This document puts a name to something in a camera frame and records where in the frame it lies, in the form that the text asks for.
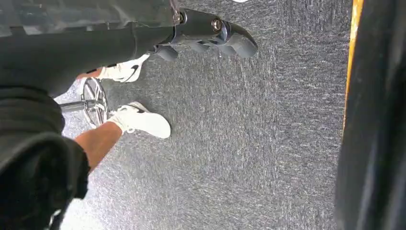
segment black fabric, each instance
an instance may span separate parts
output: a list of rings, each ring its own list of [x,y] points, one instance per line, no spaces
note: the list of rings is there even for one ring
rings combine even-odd
[[[44,91],[0,88],[0,226],[44,229],[87,191],[83,149],[61,136],[59,105]]]

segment metal bar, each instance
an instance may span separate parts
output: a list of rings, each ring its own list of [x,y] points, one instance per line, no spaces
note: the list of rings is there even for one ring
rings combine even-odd
[[[95,100],[77,101],[61,104],[63,113],[76,112],[84,109],[94,108],[96,106]]]

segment black object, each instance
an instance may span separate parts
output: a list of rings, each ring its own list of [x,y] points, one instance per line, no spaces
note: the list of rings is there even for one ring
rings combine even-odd
[[[105,11],[98,7],[107,4],[107,0],[88,3],[71,0],[71,7],[66,0],[65,6],[59,4],[63,1],[35,2],[4,0],[0,3],[0,87],[33,87],[58,96],[77,75],[91,69],[139,58],[145,53],[174,60],[178,54],[173,47],[177,45],[217,46],[227,50],[226,54],[235,51],[245,58],[258,50],[252,36],[242,27],[199,11],[173,10],[171,15],[179,16],[177,24],[177,20],[165,21],[167,11],[163,13],[164,20],[155,16],[150,21],[142,21],[128,11],[121,12],[132,2],[129,0],[118,0],[118,9],[107,5]],[[16,69],[18,74],[33,77],[19,79],[15,76]],[[37,82],[35,75],[50,76],[49,81]]]
[[[406,229],[406,2],[364,1],[338,162],[341,230]]]

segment black plastic part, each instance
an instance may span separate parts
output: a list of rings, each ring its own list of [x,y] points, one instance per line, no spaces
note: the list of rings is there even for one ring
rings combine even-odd
[[[243,58],[250,58],[258,51],[254,38],[241,26],[223,21],[221,34],[212,41],[219,46],[230,46]]]
[[[340,230],[406,229],[405,22],[403,0],[364,2],[338,161]]]
[[[226,45],[231,46],[243,58],[250,58],[258,51],[254,38],[244,28],[234,23],[231,23],[231,36]]]
[[[218,19],[218,16],[190,9],[181,9],[180,13],[183,15],[183,22],[175,27],[171,44],[198,42],[216,37],[220,33],[212,26],[213,20]]]
[[[198,42],[188,43],[188,46],[190,46],[190,48],[192,48],[194,51],[196,51],[198,53],[203,53],[210,48],[209,46],[203,45]]]
[[[220,45],[217,47],[223,54],[225,54],[227,56],[232,56],[232,55],[236,54],[236,51],[231,46]]]
[[[178,57],[178,52],[170,46],[157,46],[155,53],[165,61],[174,61]]]

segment sneaker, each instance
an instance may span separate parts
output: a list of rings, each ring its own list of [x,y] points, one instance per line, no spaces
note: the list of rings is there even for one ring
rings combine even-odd
[[[114,122],[123,132],[145,131],[158,138],[170,136],[170,125],[161,115],[149,112],[141,103],[132,102],[121,106],[107,121]]]
[[[112,79],[118,82],[134,82],[141,73],[142,63],[149,55],[144,54],[138,59],[118,63],[112,67],[103,67],[98,79]]]

